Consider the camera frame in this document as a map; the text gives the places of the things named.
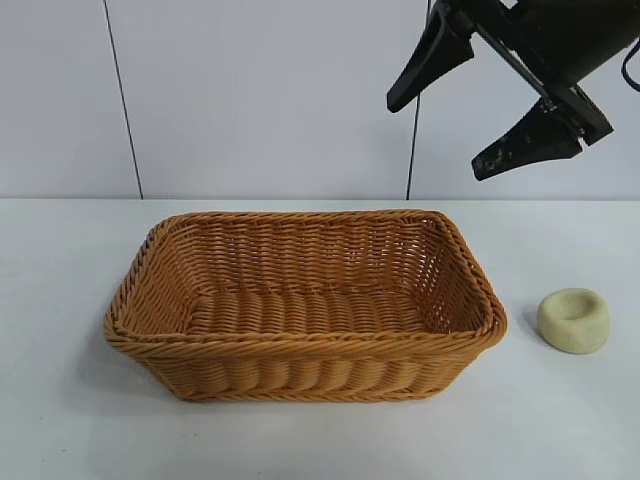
basket bottom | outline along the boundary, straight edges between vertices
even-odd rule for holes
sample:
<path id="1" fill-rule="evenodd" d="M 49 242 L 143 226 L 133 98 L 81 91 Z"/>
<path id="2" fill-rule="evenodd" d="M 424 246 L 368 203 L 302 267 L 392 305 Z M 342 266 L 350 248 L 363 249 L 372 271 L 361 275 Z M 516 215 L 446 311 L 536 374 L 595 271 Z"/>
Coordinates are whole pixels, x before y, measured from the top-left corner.
<path id="1" fill-rule="evenodd" d="M 263 393 L 257 395 L 246 394 L 220 394 L 214 396 L 206 396 L 204 394 L 193 394 L 187 397 L 179 397 L 180 400 L 195 403 L 207 403 L 207 402 L 231 402 L 231 401 L 275 401 L 275 402 L 309 402 L 309 403 L 376 403 L 376 402 L 403 402 L 407 400 L 423 400 L 425 398 L 432 397 L 440 393 L 443 388 L 429 390 L 423 393 L 412 392 L 392 392 L 382 395 L 367 395 L 367 394 L 355 394 L 355 395 L 341 395 L 339 393 L 331 394 L 290 394 L 286 392 L 273 392 Z"/>
<path id="2" fill-rule="evenodd" d="M 240 290 L 201 293 L 185 333 L 425 332 L 425 320 L 414 296 L 400 289 Z"/>

white table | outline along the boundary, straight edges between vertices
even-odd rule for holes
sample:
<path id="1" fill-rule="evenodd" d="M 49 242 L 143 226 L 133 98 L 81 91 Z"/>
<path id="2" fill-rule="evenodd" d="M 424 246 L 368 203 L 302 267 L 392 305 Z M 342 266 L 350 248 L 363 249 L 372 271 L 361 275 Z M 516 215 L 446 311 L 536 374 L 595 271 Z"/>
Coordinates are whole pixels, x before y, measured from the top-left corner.
<path id="1" fill-rule="evenodd" d="M 509 313 L 503 341 L 426 401 L 173 399 L 111 350 L 102 315 L 147 230 L 195 210 L 438 209 Z M 640 477 L 640 203 L 0 201 L 0 476 L 6 479 Z M 549 292 L 609 302 L 609 342 L 535 333 Z"/>

woven rattan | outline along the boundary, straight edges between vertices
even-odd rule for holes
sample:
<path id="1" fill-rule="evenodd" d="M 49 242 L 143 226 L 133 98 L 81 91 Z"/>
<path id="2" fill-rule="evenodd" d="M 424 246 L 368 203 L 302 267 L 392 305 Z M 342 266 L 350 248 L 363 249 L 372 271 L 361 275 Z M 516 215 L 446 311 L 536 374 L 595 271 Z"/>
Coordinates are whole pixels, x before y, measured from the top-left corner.
<path id="1" fill-rule="evenodd" d="M 181 399 L 372 402 L 440 392 L 506 326 L 453 223 L 390 210 L 169 218 L 104 332 Z"/>

small bowl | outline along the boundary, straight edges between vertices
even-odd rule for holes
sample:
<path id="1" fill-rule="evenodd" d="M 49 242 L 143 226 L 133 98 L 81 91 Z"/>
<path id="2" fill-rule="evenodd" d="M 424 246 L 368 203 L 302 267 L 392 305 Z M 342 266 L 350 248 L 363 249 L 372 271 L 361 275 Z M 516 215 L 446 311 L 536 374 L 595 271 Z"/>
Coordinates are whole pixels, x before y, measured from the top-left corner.
<path id="1" fill-rule="evenodd" d="M 554 347 L 578 355 L 592 353 L 609 338 L 609 309 L 604 299 L 586 288 L 552 293 L 538 308 L 538 329 Z"/>

black robotic arm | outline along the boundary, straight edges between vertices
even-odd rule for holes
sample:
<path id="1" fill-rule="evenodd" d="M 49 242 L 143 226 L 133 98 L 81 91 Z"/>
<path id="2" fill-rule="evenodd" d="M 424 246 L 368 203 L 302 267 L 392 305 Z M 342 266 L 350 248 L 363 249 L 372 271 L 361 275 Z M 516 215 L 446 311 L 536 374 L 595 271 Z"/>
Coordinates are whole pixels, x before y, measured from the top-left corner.
<path id="1" fill-rule="evenodd" d="M 472 160 L 478 180 L 545 160 L 571 158 L 613 131 L 578 82 L 640 36 L 640 0 L 438 0 L 406 68 L 387 94 L 397 112 L 450 70 L 473 58 L 479 34 L 540 100 Z M 623 75 L 638 85 L 626 71 Z"/>

